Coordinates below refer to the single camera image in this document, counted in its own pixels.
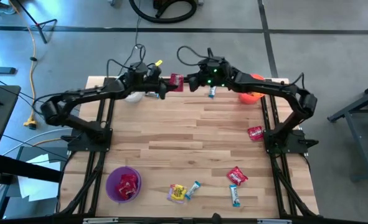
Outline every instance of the orange ball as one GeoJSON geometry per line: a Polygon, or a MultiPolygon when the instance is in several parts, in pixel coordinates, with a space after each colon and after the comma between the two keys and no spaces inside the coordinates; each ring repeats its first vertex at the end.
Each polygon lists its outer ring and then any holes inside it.
{"type": "MultiPolygon", "coordinates": [[[[258,80],[264,80],[264,78],[261,75],[258,74],[250,74],[253,78],[258,80]]],[[[255,104],[261,97],[263,97],[263,93],[239,93],[239,100],[243,104],[252,105],[255,104]]]]}

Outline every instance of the concrete floor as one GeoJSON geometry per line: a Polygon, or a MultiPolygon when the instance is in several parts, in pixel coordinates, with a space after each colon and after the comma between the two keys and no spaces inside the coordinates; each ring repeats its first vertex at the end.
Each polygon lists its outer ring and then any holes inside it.
{"type": "MultiPolygon", "coordinates": [[[[24,4],[38,22],[57,18],[59,26],[135,27],[137,15],[128,1],[115,7],[106,0],[26,0],[24,4]]],[[[368,29],[368,0],[264,0],[271,29],[368,29]]],[[[141,8],[154,11],[151,1],[142,0],[141,8]]],[[[176,3],[166,16],[187,10],[176,3]]],[[[17,15],[0,16],[0,26],[23,26],[17,15]]],[[[179,28],[246,28],[261,29],[257,0],[205,0],[195,16],[185,22],[169,25],[151,24],[142,20],[140,27],[179,28]]],[[[125,32],[54,32],[44,45],[38,35],[38,66],[34,72],[37,95],[83,88],[89,75],[105,75],[106,60],[124,62],[134,45],[135,33],[125,32]]],[[[182,65],[176,59],[176,49],[189,45],[204,54],[212,47],[215,55],[225,56],[239,69],[270,77],[263,34],[211,33],[139,33],[138,42],[146,46],[146,61],[164,61],[164,74],[192,73],[194,67],[182,65]]],[[[320,214],[329,218],[368,222],[368,181],[353,183],[350,174],[362,170],[362,161],[344,120],[331,124],[326,117],[360,97],[368,87],[368,35],[280,35],[272,34],[271,43],[279,77],[294,80],[305,73],[306,88],[318,97],[315,115],[302,127],[309,138],[319,144],[311,148],[309,160],[316,200],[320,214]]],[[[30,93],[30,36],[21,31],[0,31],[0,66],[16,67],[16,75],[0,75],[8,84],[20,85],[30,93]]],[[[196,62],[189,54],[189,62],[196,62]]],[[[113,67],[113,74],[120,68],[113,67]]],[[[36,131],[22,126],[30,113],[25,102],[18,100],[5,134],[24,140],[35,134],[55,129],[44,123],[36,131]]],[[[59,137],[44,136],[38,141],[59,137]]],[[[0,153],[16,145],[3,138],[0,153]]],[[[63,143],[50,143],[63,146],[63,143]]],[[[36,215],[36,211],[14,213],[25,201],[8,207],[8,218],[36,215]]]]}

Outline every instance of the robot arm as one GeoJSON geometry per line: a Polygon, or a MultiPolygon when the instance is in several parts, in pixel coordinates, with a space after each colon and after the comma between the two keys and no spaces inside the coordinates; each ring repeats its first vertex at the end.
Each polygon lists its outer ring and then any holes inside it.
{"type": "Polygon", "coordinates": [[[231,66],[225,58],[214,56],[211,49],[207,51],[209,56],[197,64],[200,70],[187,76],[190,90],[196,91],[199,86],[206,85],[223,86],[237,93],[257,92],[284,98],[293,112],[271,131],[273,142],[284,144],[294,127],[314,115],[317,99],[308,90],[299,88],[294,83],[257,80],[231,66]]]}
{"type": "Polygon", "coordinates": [[[119,78],[104,86],[84,90],[66,91],[49,98],[40,109],[45,122],[53,126],[70,126],[82,130],[93,139],[101,139],[103,128],[94,121],[84,121],[70,112],[82,103],[97,100],[122,100],[134,91],[154,91],[163,100],[166,93],[177,88],[159,78],[161,69],[157,65],[150,68],[143,62],[131,64],[130,69],[119,78]]]}

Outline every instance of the wooden table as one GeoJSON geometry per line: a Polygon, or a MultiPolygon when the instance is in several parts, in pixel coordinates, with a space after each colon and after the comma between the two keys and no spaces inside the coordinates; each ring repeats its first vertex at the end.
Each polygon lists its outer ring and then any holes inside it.
{"type": "MultiPolygon", "coordinates": [[[[87,88],[102,85],[103,79],[89,77],[87,88]]],[[[208,91],[199,88],[191,93],[185,86],[184,92],[170,92],[165,100],[146,97],[137,104],[115,102],[113,140],[106,154],[97,216],[210,218],[216,212],[223,218],[278,217],[270,158],[263,143],[252,142],[247,134],[249,127],[264,126],[261,104],[241,105],[237,93],[226,88],[218,88],[212,100],[208,91]],[[138,197],[125,204],[113,202],[105,191],[108,175],[121,166],[134,167],[143,181],[138,197]],[[231,182],[225,176],[235,166],[249,178],[238,188],[240,208],[232,206],[231,182]],[[195,180],[202,187],[190,202],[179,205],[166,199],[170,184],[191,187],[195,180]]],[[[283,121],[291,109],[282,98],[276,98],[276,103],[283,121]]],[[[99,101],[82,105],[80,117],[96,120],[98,105],[99,101]]],[[[297,154],[287,157],[294,189],[318,213],[306,161],[297,154]]],[[[82,186],[87,160],[88,152],[78,152],[66,167],[61,209],[82,186]]],[[[286,191],[282,193],[288,211],[286,191]]]]}

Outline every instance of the red snack bag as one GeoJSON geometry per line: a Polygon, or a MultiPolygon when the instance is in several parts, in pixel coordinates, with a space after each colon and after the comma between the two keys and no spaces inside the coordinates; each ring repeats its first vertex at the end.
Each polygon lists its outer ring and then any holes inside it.
{"type": "Polygon", "coordinates": [[[247,129],[248,136],[251,140],[257,141],[263,139],[263,129],[261,126],[252,127],[247,129]]]}
{"type": "Polygon", "coordinates": [[[248,180],[245,174],[243,174],[238,167],[235,167],[231,171],[229,171],[227,177],[232,181],[232,183],[236,184],[237,186],[240,186],[241,183],[248,180]]]}
{"type": "Polygon", "coordinates": [[[138,179],[134,174],[123,174],[121,175],[120,183],[132,180],[135,184],[137,183],[138,179]]]}
{"type": "Polygon", "coordinates": [[[184,91],[184,76],[172,73],[170,76],[170,84],[177,85],[173,91],[184,91]]]}
{"type": "Polygon", "coordinates": [[[116,192],[128,200],[137,190],[136,182],[133,180],[132,175],[121,176],[120,183],[115,187],[116,192]]]}

